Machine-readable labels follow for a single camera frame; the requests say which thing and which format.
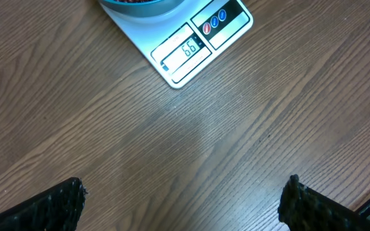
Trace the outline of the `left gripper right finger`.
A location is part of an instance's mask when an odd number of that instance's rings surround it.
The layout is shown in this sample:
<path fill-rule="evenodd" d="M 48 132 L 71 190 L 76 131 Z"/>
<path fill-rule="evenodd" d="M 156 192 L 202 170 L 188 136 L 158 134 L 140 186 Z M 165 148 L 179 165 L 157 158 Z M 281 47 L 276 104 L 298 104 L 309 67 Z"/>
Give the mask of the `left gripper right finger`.
<path fill-rule="evenodd" d="M 370 221 L 290 176 L 277 209 L 279 221 L 292 231 L 370 231 Z"/>

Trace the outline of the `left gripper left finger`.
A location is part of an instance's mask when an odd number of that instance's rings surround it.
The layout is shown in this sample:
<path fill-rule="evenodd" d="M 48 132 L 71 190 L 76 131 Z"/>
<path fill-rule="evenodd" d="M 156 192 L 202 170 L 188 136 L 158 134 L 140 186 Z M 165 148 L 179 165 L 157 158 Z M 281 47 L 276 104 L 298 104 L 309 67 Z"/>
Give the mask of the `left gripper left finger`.
<path fill-rule="evenodd" d="M 0 213 L 0 231 L 75 231 L 86 195 L 81 179 L 68 178 Z"/>

